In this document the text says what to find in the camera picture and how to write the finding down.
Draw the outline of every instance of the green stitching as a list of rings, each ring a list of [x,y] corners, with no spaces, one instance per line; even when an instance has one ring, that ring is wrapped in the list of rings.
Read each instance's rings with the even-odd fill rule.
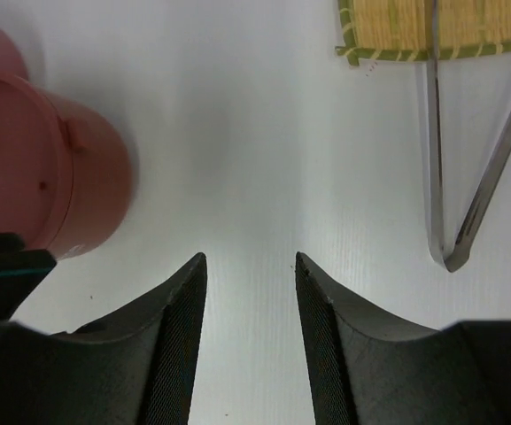
[[[476,0],[477,10],[477,23],[479,24],[479,38],[482,43],[485,43],[485,2],[486,0]]]
[[[389,24],[391,25],[391,36],[393,48],[398,49],[399,45],[399,9],[395,0],[389,0]]]
[[[342,23],[342,28],[344,28],[346,25],[351,25],[354,22],[353,0],[338,0],[337,5],[340,11],[344,11],[345,9],[349,11],[340,12],[340,22]],[[351,49],[355,49],[357,47],[357,39],[355,36],[354,28],[351,28],[349,31],[344,33],[344,42],[347,49],[344,49],[344,53],[340,54],[340,49],[336,48],[337,55],[347,56],[347,61],[351,66],[359,66],[360,60],[358,59],[357,54],[355,51],[350,51]]]
[[[508,53],[511,51],[511,40],[508,42],[503,42],[501,44],[503,46],[503,53]],[[474,58],[476,54],[480,51],[479,56],[495,56],[497,55],[497,45],[496,44],[474,44],[470,46],[464,46],[460,48],[460,52],[458,53],[457,59],[462,58]],[[349,57],[356,57],[356,58],[363,58],[363,59],[369,59],[371,58],[376,52],[376,49],[369,49],[369,48],[348,48],[345,46],[337,46],[336,47],[336,54],[339,57],[347,56],[348,60]],[[413,50],[381,50],[381,53],[378,60],[390,60],[390,61],[396,61],[399,60],[399,62],[407,62],[411,55],[414,54]],[[440,50],[440,57],[439,60],[449,60],[452,57],[453,49],[452,48],[446,48]],[[416,57],[414,58],[414,62],[423,62],[428,59],[428,53],[426,50],[421,50],[416,54]]]
[[[345,0],[347,3],[347,8],[350,10],[349,14],[349,21],[355,24],[355,9],[353,8],[353,0]],[[357,47],[358,45],[358,35],[355,31],[355,27],[352,28],[352,39],[353,39],[353,46]]]

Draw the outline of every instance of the white background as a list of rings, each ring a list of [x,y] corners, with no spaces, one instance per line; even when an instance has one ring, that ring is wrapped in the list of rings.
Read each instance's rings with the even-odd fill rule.
[[[296,251],[411,321],[511,318],[511,159],[469,263],[428,253],[422,66],[350,69],[334,0],[0,0],[33,81],[128,143],[135,199],[16,318],[74,330],[208,258],[191,424],[314,423]],[[450,241],[511,105],[511,54],[443,65]]]

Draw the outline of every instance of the bamboo mat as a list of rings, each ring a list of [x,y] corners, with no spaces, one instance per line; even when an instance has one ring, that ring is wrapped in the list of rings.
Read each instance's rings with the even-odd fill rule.
[[[345,46],[340,57],[398,62],[428,58],[425,4],[432,0],[338,0]],[[511,51],[511,0],[439,0],[439,59]]]

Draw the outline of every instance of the green mat border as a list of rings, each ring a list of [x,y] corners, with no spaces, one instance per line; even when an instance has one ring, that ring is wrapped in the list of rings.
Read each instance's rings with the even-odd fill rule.
[[[345,46],[337,46],[336,54],[346,57],[350,66],[359,66],[360,59],[390,60],[393,62],[422,62],[428,59],[427,50],[378,50],[358,45],[353,28],[353,0],[338,0],[340,22],[344,33]],[[511,40],[498,44],[471,44],[459,49],[441,48],[438,59],[451,60],[493,56],[511,51]]]

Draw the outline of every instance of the metal tongs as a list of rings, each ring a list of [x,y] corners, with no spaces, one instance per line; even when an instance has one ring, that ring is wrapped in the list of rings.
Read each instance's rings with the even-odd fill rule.
[[[444,247],[444,191],[442,178],[442,133],[440,131],[440,95],[438,88],[438,0],[426,0],[426,35],[429,46],[427,63],[427,91],[429,102],[429,167],[430,167],[430,255],[453,273],[469,260],[469,253],[477,230],[492,200],[501,173],[511,153],[511,113],[501,131],[492,158],[485,168],[468,213],[452,252],[445,254]]]

